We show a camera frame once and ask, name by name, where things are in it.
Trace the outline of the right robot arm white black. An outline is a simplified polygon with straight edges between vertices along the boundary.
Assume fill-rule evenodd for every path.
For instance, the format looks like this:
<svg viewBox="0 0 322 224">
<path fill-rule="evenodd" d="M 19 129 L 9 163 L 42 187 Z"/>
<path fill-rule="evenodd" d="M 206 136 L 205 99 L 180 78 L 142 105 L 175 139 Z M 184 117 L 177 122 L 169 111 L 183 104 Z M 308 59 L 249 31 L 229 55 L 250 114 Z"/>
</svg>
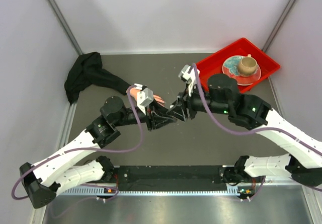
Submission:
<svg viewBox="0 0 322 224">
<path fill-rule="evenodd" d="M 203 90 L 198 74 L 180 73 L 179 78 L 186 87 L 170 108 L 177 118 L 185 121 L 197 112 L 206 112 L 218 127 L 232 135 L 256 133 L 286 151 L 280 156 L 239 157 L 232 177 L 223 175 L 226 182 L 276 176 L 321 191 L 321 141 L 286 121 L 260 97 L 240 93 L 236 80 L 225 74 L 208 79 L 208 92 Z"/>
</svg>

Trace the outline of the beige nail polish bottle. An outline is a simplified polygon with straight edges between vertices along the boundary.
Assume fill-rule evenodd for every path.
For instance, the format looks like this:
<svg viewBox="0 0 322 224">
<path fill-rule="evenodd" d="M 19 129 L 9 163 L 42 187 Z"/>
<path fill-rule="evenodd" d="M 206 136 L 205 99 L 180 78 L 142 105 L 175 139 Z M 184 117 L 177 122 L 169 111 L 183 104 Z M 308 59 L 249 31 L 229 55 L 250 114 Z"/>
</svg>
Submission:
<svg viewBox="0 0 322 224">
<path fill-rule="evenodd" d="M 171 118 L 172 122 L 177 122 L 178 119 L 176 116 L 174 116 L 173 114 L 169 114 L 169 117 Z"/>
</svg>

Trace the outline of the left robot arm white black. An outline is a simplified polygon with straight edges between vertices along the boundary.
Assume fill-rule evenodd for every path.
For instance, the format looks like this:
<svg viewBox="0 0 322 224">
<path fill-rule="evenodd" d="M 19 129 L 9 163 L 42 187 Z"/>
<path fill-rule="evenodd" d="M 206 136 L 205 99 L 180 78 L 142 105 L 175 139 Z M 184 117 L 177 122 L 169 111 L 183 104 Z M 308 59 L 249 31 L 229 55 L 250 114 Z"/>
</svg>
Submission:
<svg viewBox="0 0 322 224">
<path fill-rule="evenodd" d="M 76 164 L 94 152 L 105 152 L 106 146 L 120 136 L 118 126 L 146 124 L 149 131 L 159 129 L 176 120 L 165 107 L 148 100 L 143 107 L 124 106 L 120 97 L 109 97 L 100 108 L 101 115 L 74 140 L 48 158 L 34 164 L 20 166 L 21 183 L 35 209 L 48 205 L 64 191 L 99 181 L 109 182 L 114 166 L 105 156 L 83 166 Z"/>
</svg>

